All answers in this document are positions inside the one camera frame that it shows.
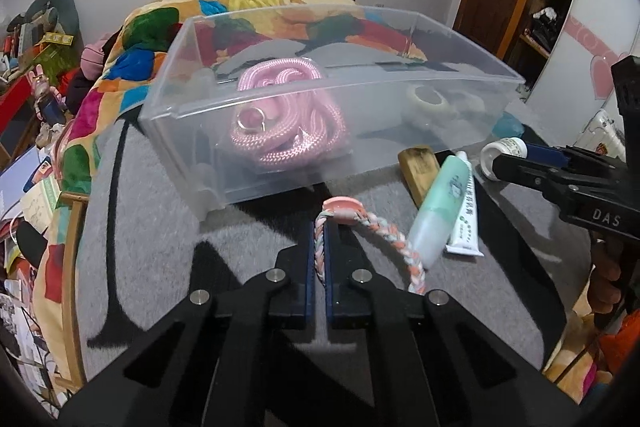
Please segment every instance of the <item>transparent storage box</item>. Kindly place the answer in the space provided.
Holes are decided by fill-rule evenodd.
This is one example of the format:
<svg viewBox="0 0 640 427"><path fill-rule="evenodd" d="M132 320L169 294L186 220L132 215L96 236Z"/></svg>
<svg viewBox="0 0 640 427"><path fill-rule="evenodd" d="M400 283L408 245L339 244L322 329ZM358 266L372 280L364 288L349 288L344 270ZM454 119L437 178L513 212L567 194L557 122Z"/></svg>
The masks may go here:
<svg viewBox="0 0 640 427"><path fill-rule="evenodd" d="M210 210L485 140L523 79L416 12L336 5L187 20L140 121Z"/></svg>

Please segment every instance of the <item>multicolored bedspread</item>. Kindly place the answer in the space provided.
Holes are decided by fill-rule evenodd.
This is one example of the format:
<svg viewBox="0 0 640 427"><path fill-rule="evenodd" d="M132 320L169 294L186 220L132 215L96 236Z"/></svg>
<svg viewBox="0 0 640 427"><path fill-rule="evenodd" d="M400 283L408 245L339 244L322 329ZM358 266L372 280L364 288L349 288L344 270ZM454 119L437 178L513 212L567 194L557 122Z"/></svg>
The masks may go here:
<svg viewBox="0 0 640 427"><path fill-rule="evenodd" d="M289 4L354 4L352 0L161 0L133 11L108 57L103 75L82 102L72 128L62 162L62 190L90 194L92 180L100 164L96 139L126 110L145 100L156 74L182 23L193 16L230 10ZM233 22L239 31L232 42L212 46L215 51L203 58L207 65L219 64L246 47L273 38L304 41L336 28L342 42L362 44L404 57L425 60L410 38L363 12L357 16L336 14L322 20L287 20L261 24L259 18L240 16ZM63 378L70 378L62 331L62 260L70 209L57 208L48 230L49 245L40 263L34 288L34 309L44 337Z"/></svg>

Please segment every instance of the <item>multicolored braided rope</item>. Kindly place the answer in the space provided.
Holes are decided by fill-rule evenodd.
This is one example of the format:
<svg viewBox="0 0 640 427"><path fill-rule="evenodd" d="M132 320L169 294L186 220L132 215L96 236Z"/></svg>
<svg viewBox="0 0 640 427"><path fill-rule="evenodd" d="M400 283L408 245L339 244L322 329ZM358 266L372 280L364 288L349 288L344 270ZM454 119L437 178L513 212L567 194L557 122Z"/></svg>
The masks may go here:
<svg viewBox="0 0 640 427"><path fill-rule="evenodd" d="M322 212L318 214L314 230L315 264L318 279L324 284L324 224L327 219L335 219L339 223L354 225L360 223L364 227L379 235L402 255L409 268L411 284L409 291L424 295L427 291L424 282L424 268L420 256L393 223L372 212L367 212L362 203L353 198L337 197L326 200L322 205Z"/></svg>

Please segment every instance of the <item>metal ring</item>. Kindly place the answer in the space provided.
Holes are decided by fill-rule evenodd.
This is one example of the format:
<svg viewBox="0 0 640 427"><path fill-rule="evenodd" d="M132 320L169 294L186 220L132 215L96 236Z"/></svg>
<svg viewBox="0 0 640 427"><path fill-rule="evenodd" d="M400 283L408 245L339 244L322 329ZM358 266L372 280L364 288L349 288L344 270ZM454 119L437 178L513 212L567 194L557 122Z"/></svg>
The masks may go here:
<svg viewBox="0 0 640 427"><path fill-rule="evenodd" d="M265 126L265 121L267 120L267 115L265 115L264 111L261 110L259 107L250 107L249 109L251 110L255 110L258 113L260 113L260 116L262 117L262 122L260 123L260 126L258 127L247 127L244 124L242 124L242 122L240 121L240 114L242 113L242 111L244 111L244 109L241 109L240 112L238 113L238 118L236 120L236 124L238 124L238 127L240 129L242 129L243 131L247 131L247 132L258 132L258 131L262 131L264 132L266 130L266 126Z"/></svg>

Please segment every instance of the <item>orange fabric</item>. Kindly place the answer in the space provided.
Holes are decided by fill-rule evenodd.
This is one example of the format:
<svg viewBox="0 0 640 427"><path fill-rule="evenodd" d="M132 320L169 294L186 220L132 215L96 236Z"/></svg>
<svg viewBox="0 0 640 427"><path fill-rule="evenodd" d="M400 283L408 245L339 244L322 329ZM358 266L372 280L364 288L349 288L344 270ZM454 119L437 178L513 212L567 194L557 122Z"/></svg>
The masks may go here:
<svg viewBox="0 0 640 427"><path fill-rule="evenodd" d="M622 367L638 338L640 338L640 310L636 310L624 319L618 334L604 335L600 339L600 349L604 353L609 370L614 375Z"/></svg>

